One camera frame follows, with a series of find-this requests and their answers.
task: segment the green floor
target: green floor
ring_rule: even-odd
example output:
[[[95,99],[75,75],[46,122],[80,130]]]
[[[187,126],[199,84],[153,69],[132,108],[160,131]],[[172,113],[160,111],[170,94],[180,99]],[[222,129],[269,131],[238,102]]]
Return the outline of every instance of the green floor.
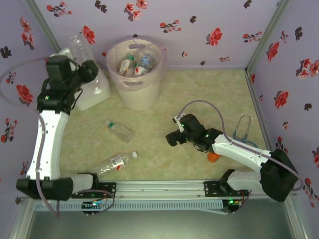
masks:
[[[165,136],[177,130],[171,120],[189,101],[202,99],[215,104],[221,111],[227,134],[232,137],[241,114],[253,117],[248,140],[260,148],[265,143],[251,96],[241,70],[181,70],[168,71],[161,82],[158,103],[150,110],[138,112],[127,108],[115,89],[106,101],[86,110],[71,112],[64,131],[60,171],[61,176],[90,171],[105,159],[122,152],[136,151],[138,158],[126,168],[103,180],[175,180],[217,179],[227,169],[249,170],[227,157],[216,163],[207,160],[206,153],[191,143],[171,147]],[[221,129],[218,114],[203,103],[189,106],[185,113],[194,114],[206,127]],[[104,121],[112,119],[135,133],[130,143],[116,138]]]

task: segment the black motor joint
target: black motor joint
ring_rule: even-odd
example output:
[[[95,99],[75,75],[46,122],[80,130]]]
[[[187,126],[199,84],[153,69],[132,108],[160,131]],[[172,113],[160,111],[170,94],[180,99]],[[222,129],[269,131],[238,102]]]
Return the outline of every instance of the black motor joint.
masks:
[[[180,144],[191,142],[195,149],[199,151],[214,152],[212,144],[219,135],[223,134],[222,131],[214,128],[205,129],[205,127],[192,114],[183,116],[179,122],[184,128],[184,131],[180,132],[178,129],[166,135],[166,140],[170,146],[176,146],[177,142]]]

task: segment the black bracket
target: black bracket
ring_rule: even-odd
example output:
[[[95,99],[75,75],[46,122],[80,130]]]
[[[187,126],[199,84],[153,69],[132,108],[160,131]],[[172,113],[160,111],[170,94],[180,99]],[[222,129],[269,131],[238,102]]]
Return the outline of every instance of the black bracket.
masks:
[[[206,181],[204,182],[204,191],[205,191],[205,196],[207,198],[211,197],[242,197],[243,195],[245,197],[248,196],[249,191],[248,190],[240,190],[240,191],[235,191],[233,189],[229,189],[227,192],[223,191],[220,187],[219,181]]]
[[[96,188],[92,189],[97,189],[97,190],[104,190],[107,191],[108,193],[111,193],[115,197],[116,193],[116,183],[103,183],[99,182],[98,186]],[[104,193],[75,193],[72,194],[71,198],[73,199],[104,199],[107,196],[107,194]]]

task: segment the bottle cap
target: bottle cap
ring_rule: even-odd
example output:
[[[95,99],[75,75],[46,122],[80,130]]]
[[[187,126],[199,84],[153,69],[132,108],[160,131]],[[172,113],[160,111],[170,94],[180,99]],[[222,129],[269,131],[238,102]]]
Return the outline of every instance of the bottle cap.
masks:
[[[107,120],[105,121],[104,125],[105,125],[106,127],[108,127],[108,128],[111,128],[111,127],[114,125],[114,123],[113,123],[112,121],[110,121],[109,119],[107,119]]]
[[[132,152],[132,156],[133,156],[133,158],[137,158],[138,154],[134,151],[134,152]]]
[[[131,59],[132,61],[134,61],[134,56],[131,53],[127,54],[126,58],[127,59]]]

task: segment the white container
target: white container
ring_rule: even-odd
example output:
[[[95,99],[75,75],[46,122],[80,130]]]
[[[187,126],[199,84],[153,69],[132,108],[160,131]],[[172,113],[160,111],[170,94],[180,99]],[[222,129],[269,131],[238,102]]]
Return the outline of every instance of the white container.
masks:
[[[149,49],[154,57],[152,70],[139,77],[122,77],[117,69],[128,52],[138,55],[141,49]],[[123,103],[130,109],[144,111],[153,107],[159,99],[160,81],[166,73],[166,56],[163,46],[146,39],[133,38],[115,44],[107,54],[107,66]]]

